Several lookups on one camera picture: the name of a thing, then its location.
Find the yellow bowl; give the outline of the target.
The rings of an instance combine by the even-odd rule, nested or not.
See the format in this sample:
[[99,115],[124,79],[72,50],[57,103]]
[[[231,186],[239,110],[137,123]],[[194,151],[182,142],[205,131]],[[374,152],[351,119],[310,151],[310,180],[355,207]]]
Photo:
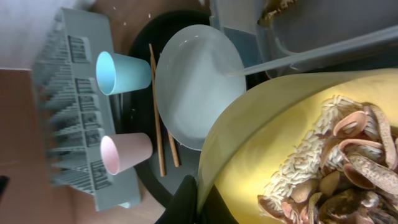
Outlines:
[[211,221],[272,223],[257,204],[271,175],[305,137],[334,96],[374,103],[397,123],[397,70],[301,73],[274,78],[231,103],[200,156],[197,211]]

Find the pink plastic cup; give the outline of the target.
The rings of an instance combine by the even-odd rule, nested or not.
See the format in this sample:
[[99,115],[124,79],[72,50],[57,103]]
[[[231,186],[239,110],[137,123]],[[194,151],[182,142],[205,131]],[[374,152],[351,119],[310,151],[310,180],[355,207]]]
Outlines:
[[145,133],[115,134],[102,137],[100,153],[107,172],[118,175],[150,158],[153,145]]

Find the light blue plastic cup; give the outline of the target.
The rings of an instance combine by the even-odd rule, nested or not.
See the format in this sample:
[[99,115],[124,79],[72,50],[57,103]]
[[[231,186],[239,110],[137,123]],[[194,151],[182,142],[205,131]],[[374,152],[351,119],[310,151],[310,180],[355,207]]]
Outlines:
[[104,95],[115,95],[147,88],[151,67],[143,59],[102,51],[96,60],[96,81]]

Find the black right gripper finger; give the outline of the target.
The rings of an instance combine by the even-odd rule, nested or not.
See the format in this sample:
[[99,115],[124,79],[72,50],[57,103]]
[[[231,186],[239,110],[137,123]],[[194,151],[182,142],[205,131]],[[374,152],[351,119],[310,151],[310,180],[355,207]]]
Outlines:
[[213,186],[200,213],[197,213],[197,182],[186,175],[169,206],[155,224],[238,224],[218,189]]

